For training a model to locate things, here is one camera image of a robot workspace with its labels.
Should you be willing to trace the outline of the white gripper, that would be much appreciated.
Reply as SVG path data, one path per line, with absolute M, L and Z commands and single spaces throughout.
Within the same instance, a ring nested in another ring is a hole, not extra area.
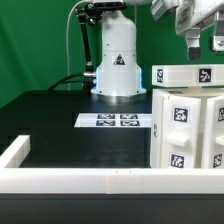
M 219 11 L 224 11 L 224 0 L 179 0 L 175 29 L 177 35 L 187 31 L 185 40 L 189 60 L 200 58 L 200 30 L 213 24 L 212 50 L 224 51 L 224 12 Z

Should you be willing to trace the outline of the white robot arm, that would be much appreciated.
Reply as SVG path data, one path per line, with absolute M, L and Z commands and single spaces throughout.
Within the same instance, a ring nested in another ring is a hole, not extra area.
M 85 0 L 85 12 L 92 20 L 102 22 L 102 61 L 96 69 L 96 86 L 91 94 L 109 101 L 131 100 L 146 93 L 141 68 L 136 61 L 136 25 L 122 11 L 130 5 L 150 6 L 158 21 L 175 12 L 175 31 L 187 43 L 187 57 L 201 56 L 200 33 L 215 27 L 213 49 L 224 37 L 224 0 Z

